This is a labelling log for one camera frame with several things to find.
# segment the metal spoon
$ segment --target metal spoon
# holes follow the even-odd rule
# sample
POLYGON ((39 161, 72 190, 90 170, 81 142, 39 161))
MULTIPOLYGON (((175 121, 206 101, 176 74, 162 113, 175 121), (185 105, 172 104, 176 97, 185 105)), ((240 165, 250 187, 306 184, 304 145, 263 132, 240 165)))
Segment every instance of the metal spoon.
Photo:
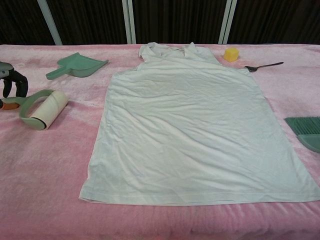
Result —
POLYGON ((256 72, 258 70, 258 68, 264 68, 264 67, 269 67, 269 66, 275 66, 275 65, 280 65, 280 64, 283 64, 284 62, 277 62, 277 63, 274 63, 274 64, 269 64, 269 65, 263 65, 263 66, 257 66, 257 67, 254 67, 254 66, 244 66, 245 68, 247 68, 249 70, 249 72, 253 73, 253 72, 256 72))

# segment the green brush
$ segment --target green brush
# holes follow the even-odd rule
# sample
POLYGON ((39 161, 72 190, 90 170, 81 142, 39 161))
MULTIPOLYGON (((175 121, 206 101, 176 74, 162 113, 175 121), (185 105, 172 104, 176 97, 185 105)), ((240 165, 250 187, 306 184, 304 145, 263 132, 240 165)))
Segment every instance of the green brush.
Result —
POLYGON ((320 117, 287 117, 284 120, 304 146, 320 153, 320 117))

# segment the yellow sponge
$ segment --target yellow sponge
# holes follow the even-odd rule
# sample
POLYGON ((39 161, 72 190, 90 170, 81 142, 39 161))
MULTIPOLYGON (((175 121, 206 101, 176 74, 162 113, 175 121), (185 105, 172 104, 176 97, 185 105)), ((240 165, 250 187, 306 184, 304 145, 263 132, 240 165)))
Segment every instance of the yellow sponge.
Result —
POLYGON ((239 50, 236 49, 235 47, 227 48, 224 51, 224 59, 227 60, 228 62, 233 62, 238 59, 239 56, 239 50))

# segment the metal frame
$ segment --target metal frame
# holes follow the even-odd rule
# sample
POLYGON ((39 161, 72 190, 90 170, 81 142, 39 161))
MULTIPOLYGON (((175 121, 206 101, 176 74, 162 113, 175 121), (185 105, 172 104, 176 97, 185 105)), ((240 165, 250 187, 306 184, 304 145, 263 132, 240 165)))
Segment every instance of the metal frame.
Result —
POLYGON ((229 33, 232 21, 234 19, 236 6, 237 0, 226 0, 218 44, 228 43, 229 33))
MULTIPOLYGON (((55 45, 63 45, 47 0, 37 0, 55 45)), ((226 0, 218 44, 227 44, 237 0, 226 0)), ((132 0, 122 0, 127 44, 136 44, 135 16, 132 0)))
POLYGON ((53 38, 55 45, 63 45, 61 38, 60 38, 60 35, 59 35, 59 32, 57 30, 55 21, 51 15, 47 0, 37 0, 37 2, 38 2, 38 5, 41 9, 44 20, 49 28, 49 31, 51 33, 51 36, 53 38))
POLYGON ((126 42, 128 44, 136 44, 136 30, 132 0, 122 0, 122 8, 126 33, 126 42))
POLYGON ((232 21, 234 19, 236 6, 237 6, 237 0, 232 0, 231 6, 230 6, 230 11, 229 11, 229 17, 228 17, 228 21, 227 21, 227 24, 226 24, 226 27, 225 27, 225 32, 224 32, 224 37, 223 37, 222 44, 227 44, 228 43, 229 33, 230 33, 232 21))

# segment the pink fabric surface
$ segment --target pink fabric surface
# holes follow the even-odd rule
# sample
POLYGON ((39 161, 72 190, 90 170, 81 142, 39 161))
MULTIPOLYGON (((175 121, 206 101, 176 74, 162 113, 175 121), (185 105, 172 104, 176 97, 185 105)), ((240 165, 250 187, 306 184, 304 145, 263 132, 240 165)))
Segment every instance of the pink fabric surface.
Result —
MULTIPOLYGON (((35 131, 19 110, 0 112, 0 240, 318 240, 320 201, 214 206, 136 206, 79 200, 111 76, 140 64, 140 45, 0 45, 0 61, 29 81, 28 94, 62 90, 70 102, 50 129, 35 131), (75 52, 109 63, 93 75, 45 74, 75 52)), ((303 147, 283 118, 320 116, 319 45, 206 45, 226 66, 284 62, 252 73, 300 159, 320 185, 320 154, 303 147)))

